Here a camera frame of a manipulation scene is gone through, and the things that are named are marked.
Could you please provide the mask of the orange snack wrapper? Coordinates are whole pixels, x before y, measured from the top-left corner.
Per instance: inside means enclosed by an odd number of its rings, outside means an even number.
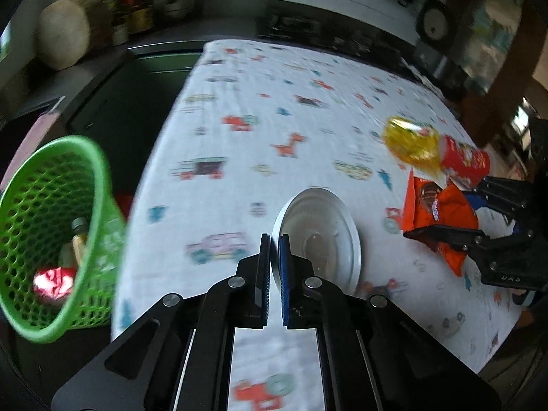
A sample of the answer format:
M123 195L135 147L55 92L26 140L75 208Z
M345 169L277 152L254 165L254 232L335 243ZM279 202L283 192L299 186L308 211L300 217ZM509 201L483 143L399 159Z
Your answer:
M403 235L424 243L441 255L454 275L461 276L466 258L463 250L453 250L447 243L412 235L432 225L478 230L478 218L455 183L449 181L442 188L436 182L417 177L410 171L402 213Z

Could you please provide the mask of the red aluminium drink can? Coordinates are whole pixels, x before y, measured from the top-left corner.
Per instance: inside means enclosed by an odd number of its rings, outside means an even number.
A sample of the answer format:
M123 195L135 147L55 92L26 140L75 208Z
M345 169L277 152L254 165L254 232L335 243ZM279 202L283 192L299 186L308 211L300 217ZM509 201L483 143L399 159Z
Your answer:
M34 294L40 303L60 307L73 292L77 270L73 267L44 267L34 275Z

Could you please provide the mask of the red paper cup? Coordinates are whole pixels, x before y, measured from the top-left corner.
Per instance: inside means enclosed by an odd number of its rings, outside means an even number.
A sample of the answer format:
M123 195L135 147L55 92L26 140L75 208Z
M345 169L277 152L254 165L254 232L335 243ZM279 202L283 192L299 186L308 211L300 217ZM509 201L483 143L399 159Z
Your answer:
M477 186L490 174L488 152L459 142L452 136L440 136L438 153L441 171L466 188Z

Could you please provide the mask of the yellow plastic snack bag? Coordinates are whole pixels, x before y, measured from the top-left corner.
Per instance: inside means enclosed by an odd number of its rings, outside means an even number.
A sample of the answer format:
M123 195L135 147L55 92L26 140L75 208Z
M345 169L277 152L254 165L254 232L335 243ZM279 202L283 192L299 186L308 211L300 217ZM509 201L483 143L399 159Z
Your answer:
M401 116L391 116L382 132L389 151L422 174L441 180L440 134L429 123L421 123Z

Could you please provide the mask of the white patterned tablecloth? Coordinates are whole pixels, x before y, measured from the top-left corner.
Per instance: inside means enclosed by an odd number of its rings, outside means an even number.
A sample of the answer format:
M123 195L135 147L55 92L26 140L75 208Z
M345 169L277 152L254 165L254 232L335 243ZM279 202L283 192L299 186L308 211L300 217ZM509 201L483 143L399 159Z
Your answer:
M456 276L398 227L411 166L385 146L394 116L468 143L432 92L363 63L244 40L208 43L144 168L126 229L112 332L170 292L192 297L258 251L284 204L310 187L350 211L365 297L384 292L474 371L495 355L520 310L475 264Z

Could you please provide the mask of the glass bottle in basket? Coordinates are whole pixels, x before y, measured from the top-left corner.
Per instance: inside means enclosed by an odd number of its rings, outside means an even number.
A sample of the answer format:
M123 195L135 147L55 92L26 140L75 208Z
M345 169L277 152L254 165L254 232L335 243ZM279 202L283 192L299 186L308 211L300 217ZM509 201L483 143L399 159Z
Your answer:
M78 217L72 221L73 230L73 267L78 268L82 265L85 258L85 247L88 233L88 223L85 218Z

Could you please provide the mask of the green perforated plastic basket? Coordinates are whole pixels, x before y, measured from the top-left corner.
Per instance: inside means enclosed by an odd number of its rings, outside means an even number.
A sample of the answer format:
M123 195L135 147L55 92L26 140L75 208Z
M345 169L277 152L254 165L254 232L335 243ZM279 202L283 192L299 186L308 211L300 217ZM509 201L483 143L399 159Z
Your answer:
M77 218L88 225L82 264L69 298L47 304L34 292L34 276L60 262ZM124 232L108 160L96 142L64 136L34 152L1 196L1 308L11 327L32 343L53 343L70 329L107 324Z

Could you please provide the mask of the green cabinet door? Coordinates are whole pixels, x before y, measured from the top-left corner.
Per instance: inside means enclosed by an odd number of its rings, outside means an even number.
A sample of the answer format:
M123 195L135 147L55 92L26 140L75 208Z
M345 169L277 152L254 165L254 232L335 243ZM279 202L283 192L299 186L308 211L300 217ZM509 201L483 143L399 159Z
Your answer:
M175 100L201 50L130 57L76 111L69 130L104 151L113 192L133 195Z

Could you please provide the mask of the black gas stove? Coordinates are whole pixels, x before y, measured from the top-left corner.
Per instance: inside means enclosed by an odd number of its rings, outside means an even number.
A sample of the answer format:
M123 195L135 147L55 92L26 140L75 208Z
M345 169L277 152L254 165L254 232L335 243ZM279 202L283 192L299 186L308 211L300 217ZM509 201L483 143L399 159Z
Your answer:
M257 20L257 35L288 43L344 54L362 60L408 58L414 45L368 23L342 15L306 16L268 9Z

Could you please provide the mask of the pink dish towel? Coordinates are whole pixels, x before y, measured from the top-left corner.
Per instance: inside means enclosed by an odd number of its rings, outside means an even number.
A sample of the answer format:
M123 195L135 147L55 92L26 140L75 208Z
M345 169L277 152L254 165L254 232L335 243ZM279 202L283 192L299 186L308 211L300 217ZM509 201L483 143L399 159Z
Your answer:
M31 154L40 147L66 135L61 115L57 111L41 114L34 123L25 130L25 135L16 142L13 151L1 149L1 191L4 192L16 171L24 164Z

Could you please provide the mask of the red cap oil bottle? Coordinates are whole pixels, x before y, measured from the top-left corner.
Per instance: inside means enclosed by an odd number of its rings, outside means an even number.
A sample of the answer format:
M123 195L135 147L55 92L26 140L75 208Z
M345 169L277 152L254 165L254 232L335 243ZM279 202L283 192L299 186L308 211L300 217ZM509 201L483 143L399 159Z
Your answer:
M126 0L129 7L130 34L137 35L152 27L151 0Z

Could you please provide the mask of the dark sauce bottle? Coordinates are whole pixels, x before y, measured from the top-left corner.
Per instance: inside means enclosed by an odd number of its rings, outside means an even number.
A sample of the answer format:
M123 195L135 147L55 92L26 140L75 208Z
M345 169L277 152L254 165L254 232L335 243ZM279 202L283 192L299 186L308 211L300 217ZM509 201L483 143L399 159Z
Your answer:
M124 0L109 0L111 11L112 44L117 47L127 42L127 16L124 9Z

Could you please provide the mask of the round wooden chopping block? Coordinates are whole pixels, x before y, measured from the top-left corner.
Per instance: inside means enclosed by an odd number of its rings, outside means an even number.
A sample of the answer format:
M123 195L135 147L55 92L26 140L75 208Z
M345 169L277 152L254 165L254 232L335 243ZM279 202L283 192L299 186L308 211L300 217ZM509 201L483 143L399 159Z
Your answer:
M57 0L38 18L37 53L50 68L67 69L109 43L110 22L103 0Z

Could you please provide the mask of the round black wall clock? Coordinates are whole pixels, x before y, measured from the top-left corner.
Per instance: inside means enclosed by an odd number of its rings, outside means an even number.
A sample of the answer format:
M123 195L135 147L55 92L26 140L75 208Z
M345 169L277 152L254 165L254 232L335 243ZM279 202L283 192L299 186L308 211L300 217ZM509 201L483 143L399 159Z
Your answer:
M415 23L420 40L441 51L448 49L454 38L454 18L440 0L425 0Z

